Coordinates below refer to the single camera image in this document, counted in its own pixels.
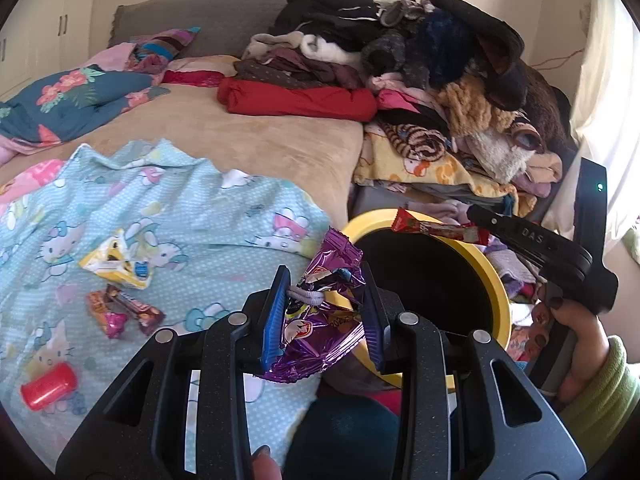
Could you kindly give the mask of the green sleeve forearm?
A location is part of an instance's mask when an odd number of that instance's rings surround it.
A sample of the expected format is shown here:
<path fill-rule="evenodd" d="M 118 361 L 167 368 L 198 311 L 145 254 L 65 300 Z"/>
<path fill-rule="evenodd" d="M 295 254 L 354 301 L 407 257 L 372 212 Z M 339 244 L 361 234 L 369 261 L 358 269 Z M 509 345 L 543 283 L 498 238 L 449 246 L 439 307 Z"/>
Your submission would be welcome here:
<path fill-rule="evenodd" d="M 560 413 L 588 467 L 611 447 L 639 403 L 638 370 L 627 363 L 619 336 L 611 336 L 608 343 L 608 357 L 598 374 Z"/>

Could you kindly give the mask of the right hand dark nails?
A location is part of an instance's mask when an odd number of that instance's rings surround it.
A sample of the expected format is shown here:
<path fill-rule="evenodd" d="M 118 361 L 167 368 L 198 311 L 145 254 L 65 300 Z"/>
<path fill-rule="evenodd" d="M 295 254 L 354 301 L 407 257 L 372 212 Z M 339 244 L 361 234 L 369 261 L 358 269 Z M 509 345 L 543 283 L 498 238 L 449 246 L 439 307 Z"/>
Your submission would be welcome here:
<path fill-rule="evenodd" d="M 573 300 L 554 297 L 538 302 L 532 319 L 525 346 L 531 360 L 548 344 L 551 326 L 565 325 L 577 337 L 572 364 L 554 396 L 555 404 L 564 408 L 578 398 L 605 364 L 610 351 L 608 337 L 600 320 Z"/>

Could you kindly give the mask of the left hand painted nails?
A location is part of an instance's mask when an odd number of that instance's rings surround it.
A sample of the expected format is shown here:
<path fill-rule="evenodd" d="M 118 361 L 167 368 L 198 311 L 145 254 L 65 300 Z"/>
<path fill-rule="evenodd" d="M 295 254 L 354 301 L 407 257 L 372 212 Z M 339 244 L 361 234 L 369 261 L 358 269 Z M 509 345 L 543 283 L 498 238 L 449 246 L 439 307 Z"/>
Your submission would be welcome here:
<path fill-rule="evenodd" d="M 271 457 L 268 445 L 260 446 L 252 455 L 252 466 L 255 480 L 281 480 L 280 467 Z"/>

